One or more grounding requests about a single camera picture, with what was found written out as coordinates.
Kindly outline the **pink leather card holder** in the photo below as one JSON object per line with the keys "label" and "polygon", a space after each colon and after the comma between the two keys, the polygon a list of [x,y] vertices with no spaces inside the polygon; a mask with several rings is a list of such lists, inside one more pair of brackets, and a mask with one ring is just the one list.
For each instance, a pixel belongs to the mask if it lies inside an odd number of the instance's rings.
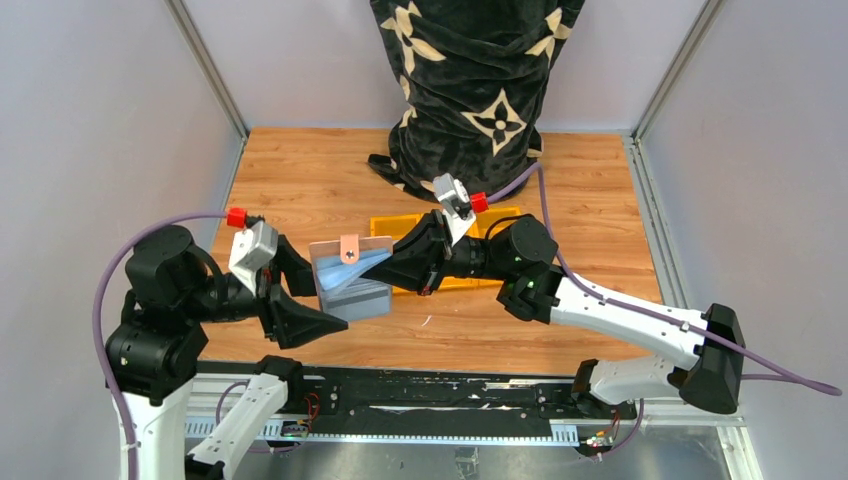
{"label": "pink leather card holder", "polygon": [[392,287],[365,274],[390,259],[389,236],[345,234],[309,245],[320,310],[348,323],[385,316],[392,307]]}

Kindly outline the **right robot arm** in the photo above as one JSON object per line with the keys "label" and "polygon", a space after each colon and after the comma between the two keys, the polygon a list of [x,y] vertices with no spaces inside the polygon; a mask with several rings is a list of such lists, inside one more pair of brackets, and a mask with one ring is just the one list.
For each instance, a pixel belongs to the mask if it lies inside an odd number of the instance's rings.
{"label": "right robot arm", "polygon": [[477,238],[455,236],[433,211],[362,276],[419,295],[434,293],[446,277],[497,281],[497,301],[522,321],[589,329],[650,351],[620,362],[583,361],[572,388],[577,397],[617,405],[678,396],[710,413],[737,411],[745,342],[732,308],[675,308],[604,288],[556,264],[557,251],[546,226],[529,214]]}

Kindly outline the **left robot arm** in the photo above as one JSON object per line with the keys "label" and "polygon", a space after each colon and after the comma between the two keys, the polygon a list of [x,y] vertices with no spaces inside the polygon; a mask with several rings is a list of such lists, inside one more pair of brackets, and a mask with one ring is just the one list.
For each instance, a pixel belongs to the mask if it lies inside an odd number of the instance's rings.
{"label": "left robot arm", "polygon": [[229,272],[180,225],[152,228],[124,251],[130,287],[104,355],[130,479],[229,479],[270,417],[306,402],[301,363],[266,356],[230,412],[187,449],[184,428],[208,342],[205,323],[256,317],[283,349],[347,327],[283,289],[282,279],[305,261],[281,234],[254,216],[236,228]]}

